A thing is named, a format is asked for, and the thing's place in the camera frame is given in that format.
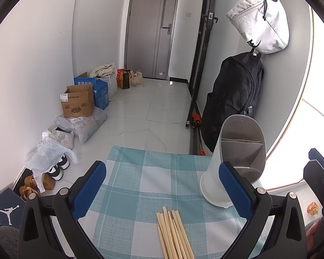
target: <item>bundle of wooden sticks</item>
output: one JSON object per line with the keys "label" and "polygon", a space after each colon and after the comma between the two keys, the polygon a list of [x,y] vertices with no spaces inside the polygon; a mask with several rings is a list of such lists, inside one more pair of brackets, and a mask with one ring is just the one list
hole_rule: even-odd
{"label": "bundle of wooden sticks", "polygon": [[164,259],[194,259],[179,211],[172,210],[172,215],[173,218],[166,207],[163,213],[156,213]]}

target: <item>black backpack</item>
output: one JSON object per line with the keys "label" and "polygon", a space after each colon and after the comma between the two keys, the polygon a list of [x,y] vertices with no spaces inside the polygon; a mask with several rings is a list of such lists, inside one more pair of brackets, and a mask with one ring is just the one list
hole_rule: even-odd
{"label": "black backpack", "polygon": [[222,124],[229,116],[252,117],[255,114],[264,69],[261,55],[253,55],[253,50],[225,59],[213,84],[213,92],[208,93],[201,129],[211,152],[215,149]]}

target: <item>shoe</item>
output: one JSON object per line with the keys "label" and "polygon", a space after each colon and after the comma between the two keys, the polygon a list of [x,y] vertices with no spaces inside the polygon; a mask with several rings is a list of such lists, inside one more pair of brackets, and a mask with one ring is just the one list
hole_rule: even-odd
{"label": "shoe", "polygon": [[58,167],[58,165],[55,165],[50,169],[50,171],[48,171],[48,175],[55,180],[60,180],[63,173],[61,169]]}
{"label": "shoe", "polygon": [[[48,174],[44,173],[42,175],[43,187],[46,190],[53,190],[55,186],[55,180],[51,178]],[[31,187],[37,190],[36,180],[33,178],[33,175],[27,176],[24,179],[24,184],[26,187]]]}
{"label": "shoe", "polygon": [[65,154],[61,157],[60,161],[57,163],[57,166],[61,169],[67,169],[69,165],[70,162],[67,159]]}
{"label": "shoe", "polygon": [[40,197],[40,194],[35,189],[28,187],[28,186],[21,186],[19,188],[19,193],[20,193],[20,196],[22,197],[22,199],[25,201],[28,199],[28,197],[31,193],[35,193],[36,195],[38,195]]}

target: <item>tiled floor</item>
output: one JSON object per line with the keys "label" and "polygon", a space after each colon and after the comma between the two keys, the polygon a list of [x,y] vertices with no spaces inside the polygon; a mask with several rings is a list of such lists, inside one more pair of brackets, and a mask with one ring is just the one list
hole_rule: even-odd
{"label": "tiled floor", "polygon": [[[106,162],[114,145],[175,154],[189,153],[190,130],[185,128],[185,122],[191,97],[187,85],[152,79],[144,81],[144,87],[118,89],[118,97],[106,108],[107,119],[97,132],[84,144],[75,139],[73,151],[79,163],[71,164],[62,179],[56,182],[55,188],[42,195],[54,195],[61,188],[71,187],[96,160]],[[79,222],[91,237],[93,223],[86,218]],[[73,256],[56,217],[52,220],[66,254]]]}

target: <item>screw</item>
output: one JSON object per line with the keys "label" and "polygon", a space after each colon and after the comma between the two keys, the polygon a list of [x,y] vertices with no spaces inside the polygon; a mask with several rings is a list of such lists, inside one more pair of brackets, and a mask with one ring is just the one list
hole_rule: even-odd
{"label": "screw", "polygon": [[31,194],[29,195],[29,199],[30,199],[30,200],[33,200],[34,198],[36,198],[36,194],[35,194],[35,193],[31,193]]}
{"label": "screw", "polygon": [[68,193],[68,189],[67,188],[62,188],[60,191],[59,191],[59,194],[64,196]]}
{"label": "screw", "polygon": [[290,196],[292,199],[296,199],[296,193],[294,193],[294,192],[290,192],[290,193],[289,193],[289,196]]}
{"label": "screw", "polygon": [[266,193],[266,190],[262,187],[258,187],[257,192],[260,193],[261,195],[264,195]]}

